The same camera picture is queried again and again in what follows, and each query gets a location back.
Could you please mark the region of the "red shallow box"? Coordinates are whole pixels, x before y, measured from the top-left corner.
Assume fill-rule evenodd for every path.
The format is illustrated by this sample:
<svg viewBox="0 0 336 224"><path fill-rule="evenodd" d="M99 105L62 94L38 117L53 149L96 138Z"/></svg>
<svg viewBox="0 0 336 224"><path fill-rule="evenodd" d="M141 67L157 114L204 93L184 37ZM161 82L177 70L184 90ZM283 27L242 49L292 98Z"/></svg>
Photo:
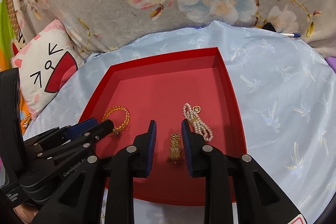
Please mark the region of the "red shallow box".
<svg viewBox="0 0 336 224"><path fill-rule="evenodd" d="M101 121L113 106L123 106L130 122L117 137L96 144L98 157L114 155L157 123L153 168L136 178L134 197L179 206L205 203L205 180L192 178L184 160L168 159L170 138L181 133L183 105L201 108L201 119L212 130L211 144L224 154L240 157L247 151L243 123L228 70L217 47L146 57L109 67L89 99L81 120Z"/></svg>

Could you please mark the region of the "white cat face pillow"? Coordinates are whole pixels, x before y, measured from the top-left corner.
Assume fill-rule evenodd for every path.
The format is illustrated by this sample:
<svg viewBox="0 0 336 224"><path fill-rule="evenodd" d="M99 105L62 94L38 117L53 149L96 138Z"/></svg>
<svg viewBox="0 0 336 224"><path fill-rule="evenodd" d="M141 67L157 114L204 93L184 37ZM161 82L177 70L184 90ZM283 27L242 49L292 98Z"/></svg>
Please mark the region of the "white cat face pillow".
<svg viewBox="0 0 336 224"><path fill-rule="evenodd" d="M84 64L59 19L39 32L12 59L19 69L21 94L32 119L53 100L63 85Z"/></svg>

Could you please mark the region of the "green orange cushion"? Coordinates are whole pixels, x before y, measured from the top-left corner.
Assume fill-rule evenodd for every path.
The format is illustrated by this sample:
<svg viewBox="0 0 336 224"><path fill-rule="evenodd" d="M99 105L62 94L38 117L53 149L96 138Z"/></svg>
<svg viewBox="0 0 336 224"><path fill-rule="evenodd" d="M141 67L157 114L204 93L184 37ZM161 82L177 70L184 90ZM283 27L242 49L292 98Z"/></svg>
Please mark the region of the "green orange cushion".
<svg viewBox="0 0 336 224"><path fill-rule="evenodd" d="M12 68L11 59L26 42L19 28L12 0L1 0L1 72Z"/></svg>

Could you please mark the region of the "light blue satin cloth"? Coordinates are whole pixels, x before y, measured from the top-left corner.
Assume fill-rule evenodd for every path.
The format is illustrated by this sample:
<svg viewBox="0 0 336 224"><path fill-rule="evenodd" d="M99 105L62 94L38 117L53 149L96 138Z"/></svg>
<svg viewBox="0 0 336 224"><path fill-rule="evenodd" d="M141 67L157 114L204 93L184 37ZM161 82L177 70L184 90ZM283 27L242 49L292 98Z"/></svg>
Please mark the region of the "light blue satin cloth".
<svg viewBox="0 0 336 224"><path fill-rule="evenodd" d="M314 223L335 194L335 72L306 43L280 34L213 22L92 55L23 137L75 124L111 65L207 47L218 47L226 63L248 152Z"/></svg>

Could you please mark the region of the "blue white pen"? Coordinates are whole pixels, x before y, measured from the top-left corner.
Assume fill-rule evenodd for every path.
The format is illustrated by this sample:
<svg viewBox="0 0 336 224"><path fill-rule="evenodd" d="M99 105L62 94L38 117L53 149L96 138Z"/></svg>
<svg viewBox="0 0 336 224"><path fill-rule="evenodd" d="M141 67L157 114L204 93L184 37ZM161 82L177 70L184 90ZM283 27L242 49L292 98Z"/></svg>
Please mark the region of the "blue white pen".
<svg viewBox="0 0 336 224"><path fill-rule="evenodd" d="M298 33L281 33L281 34L287 37L290 37L290 38L300 38L301 37L301 35Z"/></svg>

